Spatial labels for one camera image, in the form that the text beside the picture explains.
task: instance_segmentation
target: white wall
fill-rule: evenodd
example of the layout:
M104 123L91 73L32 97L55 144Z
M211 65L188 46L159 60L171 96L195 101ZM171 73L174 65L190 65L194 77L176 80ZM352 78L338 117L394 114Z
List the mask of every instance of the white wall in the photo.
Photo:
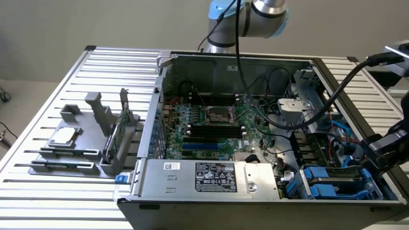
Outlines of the white wall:
M59 81L87 45L196 49L211 0L0 0L0 79ZM243 52L358 56L409 38L408 0L288 0L283 35Z

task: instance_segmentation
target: blue tab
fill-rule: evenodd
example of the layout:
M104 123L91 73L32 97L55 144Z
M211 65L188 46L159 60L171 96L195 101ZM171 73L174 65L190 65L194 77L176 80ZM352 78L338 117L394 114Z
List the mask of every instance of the blue tab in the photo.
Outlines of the blue tab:
M344 124L342 124L342 123L338 122L338 121L328 121L328 122L330 122L330 123L334 123L336 126L342 127L342 128L346 130L348 136L351 136L352 130L351 130L350 127L347 127Z
M128 184L128 176L127 175L116 175L115 183L116 184Z
M312 170L310 168L304 169L304 175L307 179L312 179L314 174L312 174Z
M338 194L331 184L316 184L311 187L311 190L315 198L338 198Z
M371 173L370 173L370 171L367 169L363 169L362 173L363 173L366 179L371 179L372 178L372 175L371 175Z
M348 166L348 162L350 162L350 161L351 161L351 156L347 156L342 168L346 168L346 167Z
M292 192L294 188L296 187L296 184L298 184L296 180L294 179L291 184L287 186L287 189L286 189L288 194Z
M330 177L327 169L324 167L310 167L314 177Z

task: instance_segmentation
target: warning label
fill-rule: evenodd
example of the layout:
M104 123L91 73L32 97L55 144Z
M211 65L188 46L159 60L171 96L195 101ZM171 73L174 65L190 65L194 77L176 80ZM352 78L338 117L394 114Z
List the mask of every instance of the warning label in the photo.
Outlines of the warning label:
M196 163L195 173L195 189L198 192L238 192L234 163Z

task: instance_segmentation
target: motherboard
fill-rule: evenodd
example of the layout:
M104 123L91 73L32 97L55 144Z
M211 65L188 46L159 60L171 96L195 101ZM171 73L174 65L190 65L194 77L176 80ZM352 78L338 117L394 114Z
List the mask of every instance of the motherboard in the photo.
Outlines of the motherboard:
M212 101L206 96L198 103L179 100L164 109L167 159L235 160L236 153L266 151L271 137L255 126L266 133L270 128L255 121L256 111L247 100Z

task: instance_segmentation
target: blue latch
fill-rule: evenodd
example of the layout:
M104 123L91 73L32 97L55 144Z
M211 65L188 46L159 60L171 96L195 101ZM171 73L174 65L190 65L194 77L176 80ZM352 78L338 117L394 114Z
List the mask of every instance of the blue latch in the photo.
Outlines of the blue latch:
M367 198L368 190L359 191L356 194L339 195L331 184L316 184L311 187L314 197L316 199L338 199L338 200L363 200Z
M116 175L115 183L116 184L128 184L128 175Z

